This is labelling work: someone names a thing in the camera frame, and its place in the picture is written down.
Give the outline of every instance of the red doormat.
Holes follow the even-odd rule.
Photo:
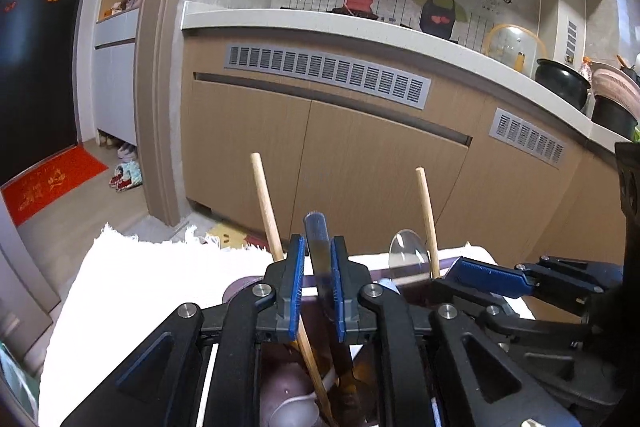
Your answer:
[[[107,165],[98,162],[84,148],[75,146],[13,180],[2,188],[2,196],[17,227],[106,169]]]

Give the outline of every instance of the floor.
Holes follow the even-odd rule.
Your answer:
[[[187,228],[196,226],[196,237],[204,237],[218,220],[205,207],[194,211],[177,227],[168,227],[149,216],[143,187],[116,192],[108,184],[113,169],[120,162],[115,149],[99,147],[95,141],[84,143],[85,149],[108,169],[74,188],[18,227],[18,233],[45,279],[60,295],[50,316],[54,323],[36,341],[22,361],[32,375],[42,372],[47,346],[56,320],[80,269],[105,223],[124,235],[137,235],[140,241],[161,243],[183,241]]]
[[[147,215],[143,187],[116,192],[109,186],[113,169],[121,162],[116,149],[99,147],[94,140],[84,147],[108,169],[18,227],[33,261],[61,298],[66,297],[84,254],[105,223],[122,231]]]

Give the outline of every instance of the wooden chopstick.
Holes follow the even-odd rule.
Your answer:
[[[258,203],[260,203],[262,223],[264,225],[264,230],[267,233],[267,241],[269,243],[269,249],[271,250],[273,262],[276,263],[277,261],[282,261],[284,259],[284,254],[282,252],[282,243],[280,242],[280,234],[278,233],[276,218],[273,214],[273,207],[271,206],[271,198],[269,197],[269,189],[267,188],[267,178],[264,175],[264,168],[262,167],[262,158],[260,157],[260,153],[252,153],[251,165],[254,170],[255,188],[258,191]],[[298,335],[296,340],[298,341],[298,347],[300,348],[302,358],[305,361],[306,370],[308,370],[311,381],[313,382],[316,397],[320,403],[322,413],[324,413],[324,416],[329,421],[331,427],[337,427],[337,423],[331,414],[329,397],[327,396],[326,389],[322,384],[320,371],[318,371],[316,359],[314,358],[313,351],[311,350],[308,336],[306,336],[302,316],[298,323]]]
[[[424,228],[427,233],[427,243],[431,258],[431,277],[440,277],[440,256],[438,255],[438,242],[436,240],[436,224],[433,220],[433,209],[431,208],[431,198],[429,187],[427,186],[427,176],[422,167],[415,169],[418,176],[418,187],[420,187],[420,203],[422,204],[422,217],[424,218]]]

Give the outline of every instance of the metal screw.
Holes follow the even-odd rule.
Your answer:
[[[265,284],[264,282],[261,282],[255,285],[254,289],[252,289],[251,292],[256,297],[266,297],[271,293],[271,289],[272,289],[271,286],[269,286],[268,284]]]
[[[443,319],[455,319],[458,316],[458,310],[453,304],[443,304],[438,308],[438,315]]]
[[[193,315],[196,314],[196,311],[198,311],[198,309],[196,308],[196,305],[190,302],[187,302],[185,304],[181,304],[180,306],[178,306],[178,315],[180,315],[180,317],[184,319],[193,317]]]
[[[376,298],[376,297],[380,297],[382,295],[383,292],[383,288],[382,286],[380,286],[380,284],[366,284],[364,285],[364,288],[362,288],[362,292],[364,293],[364,295],[366,295],[367,297],[371,297],[371,298]]]

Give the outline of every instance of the spoon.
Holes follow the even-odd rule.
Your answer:
[[[396,285],[431,278],[431,257],[413,230],[400,230],[389,246],[389,268]]]
[[[322,378],[322,386],[326,391],[331,389],[335,377],[335,368],[332,367]],[[319,416],[316,393],[294,396],[276,407],[269,419],[269,427],[313,427]]]

